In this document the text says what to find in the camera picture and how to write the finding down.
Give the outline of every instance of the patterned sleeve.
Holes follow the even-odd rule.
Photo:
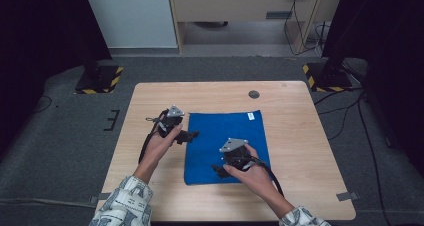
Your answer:
[[[149,226],[152,214],[149,202],[152,196],[153,191],[147,184],[128,176],[96,212],[89,226]]]
[[[279,222],[280,226],[318,225],[331,226],[326,221],[315,218],[305,207],[297,207],[286,214]]]

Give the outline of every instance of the wire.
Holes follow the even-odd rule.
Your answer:
[[[315,47],[312,47],[312,48],[308,48],[306,45],[305,45],[305,43],[304,43],[304,40],[303,40],[303,35],[302,35],[302,29],[301,29],[301,27],[300,27],[300,22],[299,22],[299,20],[298,20],[298,18],[297,18],[297,14],[296,14],[296,0],[293,0],[293,4],[292,4],[292,6],[291,6],[291,9],[290,9],[290,16],[292,15],[292,14],[294,14],[294,16],[295,16],[295,19],[296,19],[296,22],[297,22],[297,26],[298,26],[298,28],[299,28],[299,32],[300,32],[300,37],[301,37],[301,40],[302,40],[302,45],[303,45],[303,47],[305,47],[306,48],[306,50],[303,50],[302,52],[300,52],[300,53],[295,53],[294,51],[293,51],[293,49],[292,49],[292,47],[291,47],[291,43],[290,43],[290,39],[289,39],[289,37],[288,37],[288,35],[287,35],[287,21],[288,21],[288,19],[289,19],[289,17],[287,17],[286,18],[286,20],[284,21],[284,35],[286,36],[286,39],[287,39],[287,42],[288,42],[288,44],[289,44],[289,48],[290,48],[290,51],[292,52],[292,54],[294,54],[294,55],[301,55],[301,54],[303,54],[303,53],[305,53],[305,52],[308,52],[308,51],[310,51],[310,50],[313,50],[313,49],[315,49]]]
[[[383,196],[382,196],[382,193],[381,193],[380,174],[378,172],[378,166],[377,166],[377,161],[376,161],[376,158],[375,158],[374,148],[372,146],[370,135],[368,133],[367,126],[365,124],[364,116],[362,114],[360,101],[358,101],[358,111],[359,111],[359,116],[361,118],[362,126],[364,127],[365,134],[367,136],[368,146],[370,147],[372,159],[373,159],[373,162],[374,162],[375,175],[376,175],[376,178],[377,178],[378,197],[379,197],[379,200],[380,200],[381,210],[383,211],[384,219],[386,220],[387,225],[391,226],[390,220],[389,220],[387,213],[386,213],[386,209],[384,207]]]
[[[340,128],[339,132],[336,135],[334,135],[331,138],[328,138],[328,140],[333,140],[333,139],[337,138],[343,132],[343,129],[344,129],[344,126],[345,126],[345,122],[346,122],[346,116],[347,116],[347,113],[349,112],[349,109],[352,108],[353,106],[355,106],[357,103],[359,103],[359,101],[361,100],[361,98],[364,95],[364,93],[365,92],[362,92],[359,95],[358,99],[354,103],[352,103],[351,105],[345,107],[346,108],[346,112],[345,112],[345,114],[343,116],[342,127]]]
[[[359,89],[362,89],[362,88],[352,88],[351,90],[353,91],[353,90],[359,90]],[[342,91],[333,92],[333,93],[331,93],[331,94],[329,94],[329,95],[327,95],[327,96],[323,97],[322,99],[318,100],[317,102],[315,102],[315,103],[314,103],[314,105],[317,105],[317,104],[321,103],[321,102],[322,102],[322,101],[324,101],[325,99],[327,99],[327,98],[329,98],[329,97],[331,97],[331,96],[333,96],[333,95],[335,95],[335,94],[342,93],[342,92],[346,92],[346,91],[347,91],[347,90],[342,90]]]
[[[50,107],[50,105],[52,105],[53,100],[52,100],[49,96],[44,95],[44,96],[42,96],[41,98],[47,98],[47,99],[49,100],[49,103],[47,104],[47,106],[46,106],[46,107],[44,107],[44,108],[42,108],[42,109],[40,109],[40,110],[34,111],[34,112],[32,112],[32,113],[41,113],[41,112],[43,112],[44,110],[48,109],[48,108]]]
[[[152,130],[150,130],[150,133],[146,136],[146,139],[144,140],[143,147],[141,148],[140,156],[138,157],[138,163],[140,163],[141,160],[143,159],[144,154],[146,153],[147,145],[149,144],[152,136],[156,133],[155,130],[156,130],[156,127],[158,126],[158,123],[160,122],[160,119],[162,118],[163,115],[167,114],[168,111],[169,111],[168,109],[162,111],[159,114],[159,116],[155,119],[146,118],[147,121],[153,121],[154,124],[153,124]]]
[[[0,204],[27,204],[27,203],[39,203],[48,205],[59,205],[59,206],[73,206],[83,208],[96,208],[95,205],[79,203],[79,202],[65,202],[50,199],[38,199],[38,198],[16,198],[16,199],[0,199]]]
[[[321,34],[318,33],[319,27],[322,27]],[[325,21],[323,22],[323,24],[315,26],[315,34],[317,35],[317,38],[315,39],[316,40],[315,54],[320,58],[322,58],[322,52],[324,51],[322,46],[323,44],[325,44],[325,41],[326,41],[326,40],[323,40],[325,27],[328,27],[328,28],[330,27],[328,25],[325,25]]]
[[[265,162],[261,161],[260,159],[254,157],[254,156],[250,156],[249,158],[231,157],[231,159],[233,159],[233,160],[242,160],[242,161],[247,161],[247,162],[254,162],[255,164],[263,167],[267,171],[267,173],[269,174],[269,176],[271,176],[272,180],[274,181],[275,186],[277,187],[278,192],[284,197],[283,189],[281,188],[281,185],[278,182],[277,177],[272,172],[271,168],[268,167],[268,165],[266,165]]]
[[[346,107],[343,107],[343,108],[338,108],[338,109],[333,109],[333,110],[322,112],[322,113],[318,113],[318,115],[329,114],[329,113],[333,113],[333,112],[336,112],[336,111],[339,111],[339,110],[342,110],[342,109],[347,109],[347,108],[349,108],[349,106],[346,106]]]
[[[358,75],[364,76],[362,73],[360,73],[360,72],[356,71],[355,69],[353,69],[353,68],[350,66],[350,64],[347,62],[347,60],[346,60],[346,59],[344,59],[344,60],[343,60],[342,65],[343,65],[346,69],[348,69],[348,70],[350,70],[350,71],[354,72],[355,74],[358,74]]]

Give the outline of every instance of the blue cloth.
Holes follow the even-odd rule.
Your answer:
[[[187,185],[240,183],[234,177],[221,179],[212,165],[222,167],[223,154],[219,149],[228,138],[246,139],[254,147],[261,161],[270,166],[261,111],[243,113],[190,113],[188,131],[199,131],[199,136],[187,143],[184,181]]]

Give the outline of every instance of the metal bracket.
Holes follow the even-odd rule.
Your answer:
[[[180,117],[180,116],[184,116],[184,112],[178,109],[177,106],[172,105],[166,116],[170,118]]]
[[[341,194],[336,194],[336,196],[339,199],[339,201],[345,201],[345,200],[348,200],[348,199],[353,201],[353,200],[360,198],[359,194],[357,192],[352,192],[352,193],[344,192],[344,193],[341,193]]]
[[[248,141],[245,139],[234,139],[234,138],[228,138],[227,142],[222,146],[222,148],[219,149],[219,152],[226,153],[231,152],[236,148],[240,148],[241,146],[247,144]]]

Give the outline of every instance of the wall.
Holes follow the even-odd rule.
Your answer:
[[[109,48],[177,48],[169,0],[89,0]]]

